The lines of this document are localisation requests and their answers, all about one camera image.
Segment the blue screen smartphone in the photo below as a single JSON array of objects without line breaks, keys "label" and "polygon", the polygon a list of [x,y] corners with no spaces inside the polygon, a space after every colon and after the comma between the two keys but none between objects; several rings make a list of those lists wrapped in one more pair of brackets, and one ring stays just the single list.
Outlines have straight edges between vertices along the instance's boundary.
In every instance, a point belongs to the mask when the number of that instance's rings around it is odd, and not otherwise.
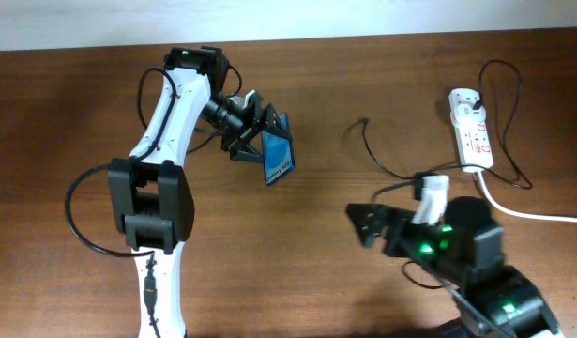
[{"label": "blue screen smartphone", "polygon": [[266,185],[271,186],[295,169],[293,142],[263,131],[262,146],[264,179]]}]

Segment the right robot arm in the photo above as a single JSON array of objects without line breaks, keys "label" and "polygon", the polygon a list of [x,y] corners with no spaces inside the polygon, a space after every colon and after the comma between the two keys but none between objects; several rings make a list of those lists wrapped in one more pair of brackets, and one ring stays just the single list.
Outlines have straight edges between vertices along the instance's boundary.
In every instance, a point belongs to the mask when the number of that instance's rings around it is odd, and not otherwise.
[{"label": "right robot arm", "polygon": [[562,336],[539,289],[507,264],[504,230],[483,200],[454,198],[435,224],[416,224],[410,210],[372,203],[350,204],[346,213],[362,246],[382,238],[386,256],[420,265],[451,294],[460,315],[433,336]]}]

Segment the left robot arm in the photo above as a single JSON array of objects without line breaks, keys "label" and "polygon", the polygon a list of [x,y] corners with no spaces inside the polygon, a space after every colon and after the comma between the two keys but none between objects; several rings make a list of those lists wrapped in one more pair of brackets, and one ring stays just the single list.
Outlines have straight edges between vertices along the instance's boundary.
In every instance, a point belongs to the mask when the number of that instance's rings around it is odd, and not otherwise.
[{"label": "left robot arm", "polygon": [[284,116],[252,90],[222,93],[232,65],[222,49],[174,47],[157,69],[164,80],[144,135],[125,159],[107,170],[114,221],[134,259],[141,290],[142,337],[185,337],[181,312],[181,256],[195,219],[184,165],[199,119],[220,134],[232,161],[263,163],[251,145],[257,135],[290,143]]}]

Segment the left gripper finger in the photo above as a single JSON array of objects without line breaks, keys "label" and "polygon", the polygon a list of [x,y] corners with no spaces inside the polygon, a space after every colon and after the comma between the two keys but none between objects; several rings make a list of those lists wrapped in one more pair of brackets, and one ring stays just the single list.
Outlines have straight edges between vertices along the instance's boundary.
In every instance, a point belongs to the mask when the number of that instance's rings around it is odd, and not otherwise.
[{"label": "left gripper finger", "polygon": [[239,162],[263,163],[263,154],[250,143],[236,141],[229,148],[230,160]]},{"label": "left gripper finger", "polygon": [[292,141],[293,137],[288,128],[282,122],[280,115],[275,110],[274,106],[269,103],[264,108],[264,126],[263,131],[272,135],[278,136],[283,140]]}]

